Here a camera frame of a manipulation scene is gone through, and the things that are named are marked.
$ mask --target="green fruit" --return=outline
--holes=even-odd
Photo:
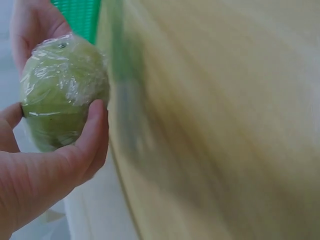
[[[81,135],[90,103],[107,106],[105,58],[73,34],[43,42],[26,62],[20,100],[33,142],[41,152],[73,144]]]

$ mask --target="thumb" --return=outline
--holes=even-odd
[[[21,121],[23,116],[20,103],[15,103],[0,112],[0,118],[6,120],[13,130]]]
[[[91,104],[75,145],[50,153],[0,152],[0,189],[3,183],[7,196],[2,198],[10,206],[8,212],[16,216],[14,229],[32,221],[83,182],[103,138],[104,111],[101,100]]]

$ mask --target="blurred beige surface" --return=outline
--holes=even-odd
[[[101,43],[118,56],[135,37],[144,64],[142,79],[112,68],[109,113],[141,238],[318,240],[320,4],[104,4]]]

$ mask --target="green plastic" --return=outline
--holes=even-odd
[[[64,15],[73,32],[96,43],[101,0],[51,0]]]

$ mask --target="hand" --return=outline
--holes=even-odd
[[[10,28],[13,59],[20,74],[37,44],[71,31],[50,0],[15,0]]]
[[[21,153],[13,128],[22,110],[16,103],[0,112],[0,239],[32,221],[76,186],[91,179],[108,151],[108,113],[101,100],[89,108],[75,145],[50,153]]]

